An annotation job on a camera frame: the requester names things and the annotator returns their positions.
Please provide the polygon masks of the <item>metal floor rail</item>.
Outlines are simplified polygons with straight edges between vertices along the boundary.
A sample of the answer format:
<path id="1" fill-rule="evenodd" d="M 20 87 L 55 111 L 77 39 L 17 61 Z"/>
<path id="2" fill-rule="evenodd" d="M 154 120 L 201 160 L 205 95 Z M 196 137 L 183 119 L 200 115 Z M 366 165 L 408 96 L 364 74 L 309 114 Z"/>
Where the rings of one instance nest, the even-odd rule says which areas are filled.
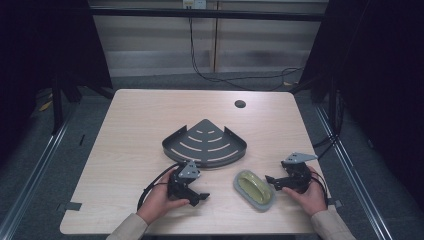
<path id="1" fill-rule="evenodd" d="M 330 140 L 330 146 L 335 151 L 344 172 L 351 183 L 355 195 L 357 196 L 367 219 L 369 220 L 377 238 L 379 240 L 395 240 L 389 231 L 389 228 L 383 219 L 380 211 L 377 209 L 369 192 L 367 191 L 358 171 L 356 170 L 347 150 L 345 149 L 340 138 L 334 133 L 330 127 L 329 116 L 325 109 L 318 105 L 315 107 L 319 120 Z"/>
<path id="2" fill-rule="evenodd" d="M 53 134 L 49 142 L 40 156 L 34 170 L 29 175 L 29 179 L 25 183 L 22 191 L 18 195 L 17 200 L 12 205 L 5 216 L 4 221 L 0 225 L 0 240 L 12 240 L 16 229 L 18 228 L 34 194 L 45 172 L 48 169 L 62 139 L 67 131 L 68 124 L 64 123 L 55 134 Z"/>

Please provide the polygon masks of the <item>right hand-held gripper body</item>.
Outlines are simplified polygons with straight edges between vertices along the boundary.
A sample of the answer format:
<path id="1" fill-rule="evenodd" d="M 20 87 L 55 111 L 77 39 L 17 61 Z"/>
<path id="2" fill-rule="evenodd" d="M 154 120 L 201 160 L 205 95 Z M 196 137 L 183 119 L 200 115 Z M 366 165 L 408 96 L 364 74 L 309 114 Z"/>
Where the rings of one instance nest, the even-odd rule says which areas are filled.
<path id="1" fill-rule="evenodd" d="M 315 159 L 317 159 L 315 154 L 293 152 L 282 160 L 281 165 L 288 176 L 282 179 L 281 186 L 304 193 L 312 179 L 311 171 L 306 162 Z"/>

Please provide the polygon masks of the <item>black metal stand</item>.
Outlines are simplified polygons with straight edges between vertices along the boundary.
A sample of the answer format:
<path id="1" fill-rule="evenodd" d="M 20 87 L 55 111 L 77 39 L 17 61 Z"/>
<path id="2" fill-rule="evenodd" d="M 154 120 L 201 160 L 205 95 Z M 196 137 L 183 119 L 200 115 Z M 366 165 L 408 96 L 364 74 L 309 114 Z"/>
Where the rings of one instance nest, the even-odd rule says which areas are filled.
<path id="1" fill-rule="evenodd" d="M 52 103 L 54 114 L 54 126 L 52 134 L 55 135 L 59 132 L 63 124 L 62 95 L 58 77 L 54 77 L 52 80 Z"/>

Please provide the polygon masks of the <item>green and grey soap dish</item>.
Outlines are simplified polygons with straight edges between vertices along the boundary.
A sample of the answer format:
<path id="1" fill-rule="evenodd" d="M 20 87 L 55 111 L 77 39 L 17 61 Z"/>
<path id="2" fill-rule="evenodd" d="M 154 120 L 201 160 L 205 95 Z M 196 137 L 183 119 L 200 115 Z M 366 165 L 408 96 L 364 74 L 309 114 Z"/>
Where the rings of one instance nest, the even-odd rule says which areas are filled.
<path id="1" fill-rule="evenodd" d="M 233 180 L 233 187 L 258 211 L 268 211 L 274 203 L 273 190 L 250 170 L 237 173 Z"/>

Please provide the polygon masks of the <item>person's left hand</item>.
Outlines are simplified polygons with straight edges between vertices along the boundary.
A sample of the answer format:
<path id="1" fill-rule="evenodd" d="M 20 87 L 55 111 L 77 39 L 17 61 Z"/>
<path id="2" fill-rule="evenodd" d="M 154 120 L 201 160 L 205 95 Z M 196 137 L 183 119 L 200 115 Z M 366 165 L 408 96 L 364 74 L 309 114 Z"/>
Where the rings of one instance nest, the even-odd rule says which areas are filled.
<path id="1" fill-rule="evenodd" d="M 170 200 L 168 197 L 168 181 L 175 168 L 166 172 L 145 198 L 141 207 L 137 210 L 137 215 L 141 217 L 147 225 L 165 216 L 169 211 L 188 205 L 188 199 Z"/>

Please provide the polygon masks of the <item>black horizontal frame bar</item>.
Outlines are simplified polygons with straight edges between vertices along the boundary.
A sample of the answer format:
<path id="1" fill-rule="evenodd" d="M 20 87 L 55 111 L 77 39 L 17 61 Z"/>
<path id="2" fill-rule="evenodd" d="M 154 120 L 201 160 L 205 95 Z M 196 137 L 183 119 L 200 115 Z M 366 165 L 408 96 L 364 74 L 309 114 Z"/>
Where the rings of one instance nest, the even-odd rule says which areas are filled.
<path id="1" fill-rule="evenodd" d="M 133 9 L 133 8 L 90 8 L 92 15 L 102 16 L 140 16 L 140 17 L 180 17 L 180 18 L 210 18 L 210 19 L 248 19 L 248 20 L 278 20 L 321 22 L 326 19 L 324 14 L 252 12 L 230 10 L 184 10 L 184 9 Z"/>

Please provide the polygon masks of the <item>black curtain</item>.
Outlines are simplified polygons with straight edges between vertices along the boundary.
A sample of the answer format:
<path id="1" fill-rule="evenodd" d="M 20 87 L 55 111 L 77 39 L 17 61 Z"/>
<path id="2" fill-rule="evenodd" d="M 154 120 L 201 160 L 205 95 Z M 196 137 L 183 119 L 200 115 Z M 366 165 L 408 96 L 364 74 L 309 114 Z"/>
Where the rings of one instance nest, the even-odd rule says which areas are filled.
<path id="1" fill-rule="evenodd" d="M 424 207 L 424 0 L 329 0 L 301 78 L 335 85 L 393 174 Z"/>
<path id="2" fill-rule="evenodd" d="M 112 86 L 88 0 L 0 0 L 0 169 L 29 125 L 37 93 Z"/>

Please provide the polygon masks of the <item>white wall socket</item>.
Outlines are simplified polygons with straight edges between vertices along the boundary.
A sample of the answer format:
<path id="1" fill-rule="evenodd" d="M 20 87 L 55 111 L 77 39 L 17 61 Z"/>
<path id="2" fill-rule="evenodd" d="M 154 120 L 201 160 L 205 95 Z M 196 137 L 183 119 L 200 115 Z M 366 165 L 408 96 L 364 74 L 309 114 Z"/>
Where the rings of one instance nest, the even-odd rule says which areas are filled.
<path id="1" fill-rule="evenodd" d="M 206 0 L 182 0 L 184 9 L 199 9 L 205 10 L 207 8 Z"/>

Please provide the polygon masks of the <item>black metal corner shelf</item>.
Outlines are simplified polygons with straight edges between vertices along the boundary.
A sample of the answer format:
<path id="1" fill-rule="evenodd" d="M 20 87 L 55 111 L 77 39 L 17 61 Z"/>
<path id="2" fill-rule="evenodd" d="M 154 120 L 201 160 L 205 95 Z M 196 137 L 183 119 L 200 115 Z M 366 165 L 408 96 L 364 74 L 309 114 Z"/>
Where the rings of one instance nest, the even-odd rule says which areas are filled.
<path id="1" fill-rule="evenodd" d="M 198 168 L 219 168 L 240 160 L 247 143 L 229 128 L 220 129 L 203 119 L 192 128 L 183 126 L 165 138 L 162 147 L 175 162 L 193 161 Z"/>

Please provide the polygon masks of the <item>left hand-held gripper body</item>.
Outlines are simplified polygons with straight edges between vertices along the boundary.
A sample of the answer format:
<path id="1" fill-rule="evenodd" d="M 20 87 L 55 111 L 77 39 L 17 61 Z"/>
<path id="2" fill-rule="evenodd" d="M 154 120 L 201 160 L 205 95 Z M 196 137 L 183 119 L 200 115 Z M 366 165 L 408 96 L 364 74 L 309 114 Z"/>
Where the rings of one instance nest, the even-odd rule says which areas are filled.
<path id="1" fill-rule="evenodd" d="M 181 163 L 168 180 L 168 196 L 189 201 L 199 201 L 200 195 L 189 188 L 189 184 L 198 179 L 200 171 L 193 161 Z"/>

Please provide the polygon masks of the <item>person's right hand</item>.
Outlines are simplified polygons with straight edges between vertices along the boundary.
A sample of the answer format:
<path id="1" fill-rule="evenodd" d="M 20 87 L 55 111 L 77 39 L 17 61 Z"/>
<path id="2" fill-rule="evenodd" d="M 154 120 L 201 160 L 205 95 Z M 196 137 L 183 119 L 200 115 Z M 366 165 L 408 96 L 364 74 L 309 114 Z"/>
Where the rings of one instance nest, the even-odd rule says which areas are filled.
<path id="1" fill-rule="evenodd" d="M 294 199 L 310 217 L 328 209 L 324 199 L 324 191 L 319 183 L 314 180 L 309 183 L 308 189 L 304 193 L 298 193 L 287 187 L 284 187 L 283 191 Z"/>

